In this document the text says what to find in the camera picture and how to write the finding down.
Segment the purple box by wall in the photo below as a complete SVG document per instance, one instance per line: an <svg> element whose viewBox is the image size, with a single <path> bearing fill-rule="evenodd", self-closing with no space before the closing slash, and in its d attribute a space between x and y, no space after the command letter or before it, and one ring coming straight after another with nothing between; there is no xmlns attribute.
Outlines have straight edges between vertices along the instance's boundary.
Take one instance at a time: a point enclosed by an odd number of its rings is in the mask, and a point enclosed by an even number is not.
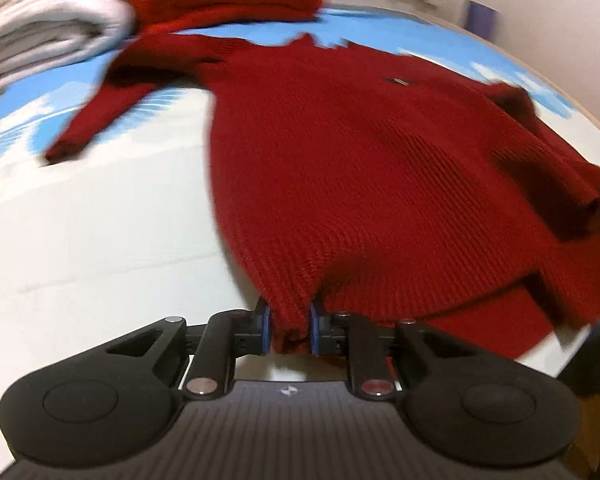
<svg viewBox="0 0 600 480"><path fill-rule="evenodd" d="M468 0L463 28L468 32L486 40L492 41L498 24L498 11L484 4Z"/></svg>

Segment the blue white patterned bedsheet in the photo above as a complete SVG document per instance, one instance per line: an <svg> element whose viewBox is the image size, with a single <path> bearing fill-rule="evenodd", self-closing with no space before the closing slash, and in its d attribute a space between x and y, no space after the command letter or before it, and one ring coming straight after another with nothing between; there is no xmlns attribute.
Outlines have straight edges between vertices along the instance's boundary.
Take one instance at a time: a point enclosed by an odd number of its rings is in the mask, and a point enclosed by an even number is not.
<svg viewBox="0 0 600 480"><path fill-rule="evenodd" d="M482 81L518 84L538 115L600 166L600 126L495 47L400 15L325 9L309 23L201 34L284 44L309 32L414 54ZM252 308L257 289L216 232L208 187L210 94L184 82L126 113L72 162L41 158L116 52L38 74L0 96L0 397L16 379L168 315L189 324ZM0 431L0 472L12 454Z"/></svg>

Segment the dark red knit sweater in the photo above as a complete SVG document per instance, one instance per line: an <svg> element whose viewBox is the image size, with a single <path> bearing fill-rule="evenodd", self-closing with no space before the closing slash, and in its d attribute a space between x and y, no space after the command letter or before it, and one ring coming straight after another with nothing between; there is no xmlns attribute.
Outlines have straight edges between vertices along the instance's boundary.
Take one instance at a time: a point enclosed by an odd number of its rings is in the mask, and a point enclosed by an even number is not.
<svg viewBox="0 0 600 480"><path fill-rule="evenodd" d="M421 58L310 36L143 36L47 160L185 77L213 94L215 219L271 307L276 350L309 347L314 301L508 358L600 318L600 167L524 89Z"/></svg>

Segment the folded beige blanket stack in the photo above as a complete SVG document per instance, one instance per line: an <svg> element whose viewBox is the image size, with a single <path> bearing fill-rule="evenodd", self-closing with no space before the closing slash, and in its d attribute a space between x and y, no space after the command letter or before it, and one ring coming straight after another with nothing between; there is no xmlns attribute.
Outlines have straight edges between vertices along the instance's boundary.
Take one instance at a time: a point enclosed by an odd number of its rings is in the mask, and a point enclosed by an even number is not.
<svg viewBox="0 0 600 480"><path fill-rule="evenodd" d="M133 25L125 0L0 0L0 93L112 49Z"/></svg>

